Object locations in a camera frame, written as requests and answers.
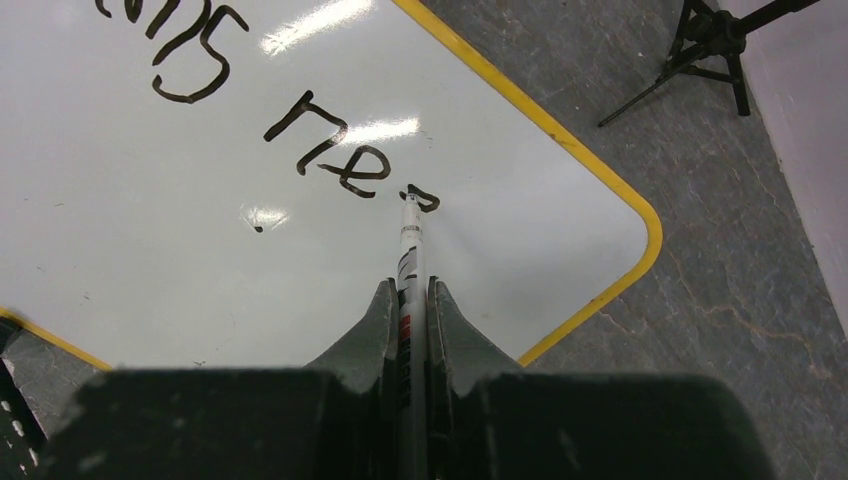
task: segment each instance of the whiteboard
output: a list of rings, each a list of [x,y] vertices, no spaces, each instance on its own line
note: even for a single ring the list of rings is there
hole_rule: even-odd
[[[651,207],[417,2],[227,5],[4,2],[27,328],[104,368],[305,364],[394,275],[409,183],[428,273],[524,363],[656,258]]]

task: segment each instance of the black marker writing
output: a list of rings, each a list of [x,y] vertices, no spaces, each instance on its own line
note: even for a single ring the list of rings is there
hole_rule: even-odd
[[[416,187],[415,185],[413,185],[411,183],[409,185],[407,185],[406,188],[407,188],[407,190],[409,190],[408,193],[413,193],[415,195],[418,195],[419,198],[427,200],[428,202],[430,202],[429,205],[424,205],[423,203],[418,202],[418,206],[421,208],[421,211],[424,212],[424,213],[432,212],[433,210],[439,208],[439,205],[442,203],[442,201],[439,200],[439,197],[437,197],[433,194],[427,193],[424,190],[421,190],[420,188]],[[400,198],[406,200],[406,194],[407,194],[407,192],[400,192]]]
[[[138,17],[141,15],[141,2],[142,0],[124,0],[124,10],[127,11],[127,20],[132,23],[138,21]]]
[[[363,153],[370,153],[371,155],[377,157],[377,159],[380,160],[380,164],[383,168],[379,172],[354,172],[353,167],[355,167],[356,163],[359,162],[359,159],[362,158]],[[351,185],[348,182],[348,179],[358,178],[362,180],[383,180],[384,178],[388,177],[390,173],[392,173],[392,166],[389,164],[389,159],[386,158],[386,155],[370,145],[362,145],[358,147],[356,151],[353,152],[353,155],[350,157],[350,160],[348,160],[347,165],[345,165],[345,168],[343,169],[326,164],[318,165],[318,168],[323,168],[328,172],[332,172],[338,175],[339,183],[342,185],[342,187],[346,188],[354,195],[357,195],[362,198],[374,198],[374,195],[376,195],[376,193],[360,190],[359,188],[356,188],[355,186]]]
[[[209,54],[210,57],[214,58],[221,64],[221,71],[218,72],[218,76],[216,76],[209,85],[203,87],[202,89],[192,93],[189,97],[193,102],[198,100],[202,100],[209,95],[215,93],[215,90],[221,88],[221,85],[227,81],[227,78],[230,76],[230,62],[224,58],[223,55],[215,51],[211,45],[209,45],[209,37],[218,28],[218,25],[221,23],[221,20],[224,18],[224,15],[229,15],[230,18],[236,21],[242,30],[245,32],[250,31],[250,27],[245,23],[245,21],[241,18],[241,15],[238,14],[232,8],[221,5],[217,9],[215,9],[215,13],[212,14],[212,18],[209,19],[209,23],[203,27],[203,32],[200,34],[200,44],[203,46],[203,49],[206,50],[206,53]]]
[[[159,52],[156,53],[155,57],[153,57],[153,66],[155,67],[165,61],[171,52],[196,37],[201,30],[203,30],[203,26],[206,25],[206,22],[209,21],[210,13],[212,13],[212,0],[203,0],[203,10],[200,12],[200,16],[197,17],[197,20],[195,20],[194,23],[186,29],[186,31],[180,33],[159,49]]]
[[[304,93],[303,96],[300,97],[300,100],[298,100],[297,103],[294,104],[292,109],[289,110],[289,113],[287,113],[282,120],[272,125],[271,128],[269,128],[263,136],[266,142],[270,142],[271,140],[276,138],[277,135],[283,133],[283,131],[288,128],[288,126],[291,125],[292,122],[297,120],[301,115],[306,112],[316,113],[319,117],[339,127],[339,131],[336,132],[335,135],[321,142],[321,144],[310,150],[309,153],[304,155],[303,158],[301,158],[297,162],[297,173],[301,175],[306,175],[306,166],[309,165],[309,162],[315,160],[315,157],[321,155],[322,153],[341,143],[341,141],[344,140],[345,135],[347,135],[348,130],[348,125],[344,120],[330,115],[323,108],[311,103],[312,98],[314,96],[315,95],[312,93],[312,90],[307,90],[306,93]]]
[[[103,6],[103,0],[94,0],[94,6],[97,7],[97,11],[102,13],[106,18],[112,18],[112,12],[106,10],[106,7]]]
[[[147,31],[144,33],[147,38],[153,40],[153,37],[156,36],[156,33],[171,18],[171,14],[174,13],[174,10],[180,6],[180,0],[167,0],[165,5],[162,6],[162,9],[159,10],[159,13],[156,14],[156,17],[150,22],[150,25],[147,26]]]
[[[188,29],[176,37],[174,37],[170,42],[166,43],[160,50],[159,53],[153,57],[153,66],[159,65],[162,63],[168,55],[171,54],[174,50],[181,47],[184,43],[188,42],[195,36],[197,36],[202,30],[203,26],[206,25],[206,22],[209,21],[209,14],[212,12],[212,0],[203,0],[203,11],[200,12],[200,16],[197,17],[197,20],[191,24]],[[162,77],[156,75],[156,78],[153,79],[153,90],[156,91],[159,95],[171,100],[173,102],[180,103],[194,103],[194,100],[187,95],[176,95],[173,93],[166,92],[162,90]]]

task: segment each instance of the gray floor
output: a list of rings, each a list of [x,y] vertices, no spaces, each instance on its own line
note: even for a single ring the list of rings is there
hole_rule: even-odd
[[[848,478],[848,345],[759,113],[729,87],[649,84],[680,0],[425,0],[657,210],[663,252],[534,369],[696,372],[753,415],[784,479]],[[93,371],[24,337],[7,353],[48,431]]]

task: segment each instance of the rounded whiteboard corner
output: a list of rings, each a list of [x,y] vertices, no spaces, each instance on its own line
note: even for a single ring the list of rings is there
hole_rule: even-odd
[[[552,140],[574,156],[583,166],[591,171],[599,180],[606,184],[616,195],[629,205],[645,222],[648,233],[648,244],[642,258],[624,276],[603,293],[592,299],[574,316],[566,320],[542,341],[522,355],[518,362],[527,366],[549,348],[554,346],[572,330],[580,326],[604,305],[642,277],[654,264],[662,245],[662,224],[659,215],[653,207],[643,199],[633,188],[621,179],[615,172],[601,162],[588,148],[580,143],[568,130],[559,124],[542,107],[533,101],[524,91],[512,83],[494,65],[477,52],[468,42],[463,40],[453,30],[444,24],[433,12],[418,0],[394,0],[401,9],[411,16],[419,25],[430,32],[439,42],[459,57],[466,65],[474,70],[483,80],[497,90],[515,108],[541,128]]]

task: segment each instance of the tripod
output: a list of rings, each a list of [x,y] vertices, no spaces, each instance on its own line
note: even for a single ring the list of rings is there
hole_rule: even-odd
[[[818,1],[774,0],[746,17],[736,18],[727,10],[711,9],[704,0],[684,0],[680,22],[677,24],[677,33],[674,35],[671,51],[663,64],[660,76],[653,85],[601,120],[598,126],[603,127],[613,121],[678,73],[731,84],[733,96],[736,97],[736,109],[740,116],[747,117],[751,114],[751,107],[748,104],[742,62],[739,61],[739,54],[745,51],[745,36],[787,13],[797,12]],[[694,42],[694,45],[683,48],[685,40]],[[714,72],[693,65],[698,60],[714,55],[724,57],[727,61],[728,73]]]

